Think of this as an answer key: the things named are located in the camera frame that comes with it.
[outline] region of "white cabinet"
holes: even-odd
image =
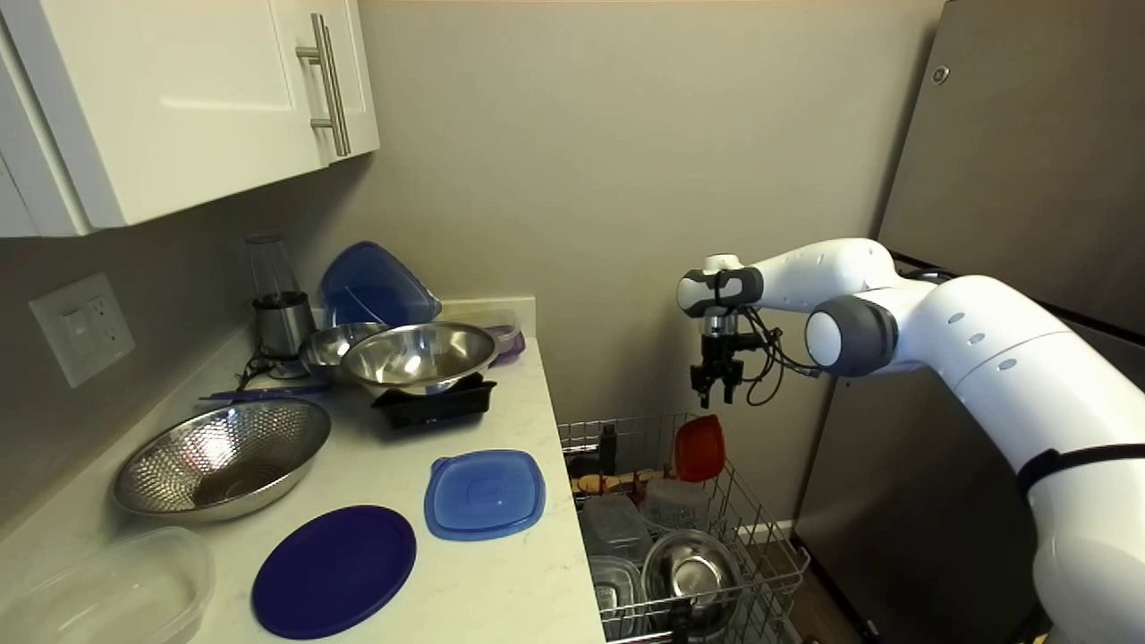
[[[136,226],[379,144],[354,0],[0,0],[0,17],[0,207],[24,210],[0,210],[0,236]]]

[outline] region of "white wall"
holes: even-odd
[[[73,389],[29,301],[92,271],[112,278],[136,352]],[[194,215],[0,244],[0,536],[231,333],[240,295],[229,244]]]
[[[536,295],[557,418],[668,436],[694,327],[676,278],[873,228],[941,0],[360,0],[383,150],[290,185],[317,282],[379,239],[441,299]],[[796,504],[822,385],[731,410],[769,513]]]

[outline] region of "blue plate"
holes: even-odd
[[[278,636],[311,640],[379,614],[415,568],[403,516],[354,504],[293,531],[258,568],[252,610]]]
[[[443,541],[493,541],[532,528],[544,479],[526,451],[474,451],[432,463],[427,491],[428,534]]]
[[[347,249],[322,276],[322,301],[330,327],[410,327],[441,317],[441,301],[379,244]]]

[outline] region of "refrigerator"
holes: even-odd
[[[904,276],[986,271],[1145,385],[1145,5],[945,9],[878,236]],[[929,374],[836,381],[796,513],[861,640],[1044,631],[1009,467]]]

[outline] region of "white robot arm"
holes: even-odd
[[[759,265],[714,256],[679,282],[706,318],[691,385],[738,388],[756,307],[808,312],[822,374],[935,369],[1028,491],[1034,589],[1064,644],[1145,640],[1145,398],[1054,317],[986,276],[915,282],[873,239],[825,239]]]

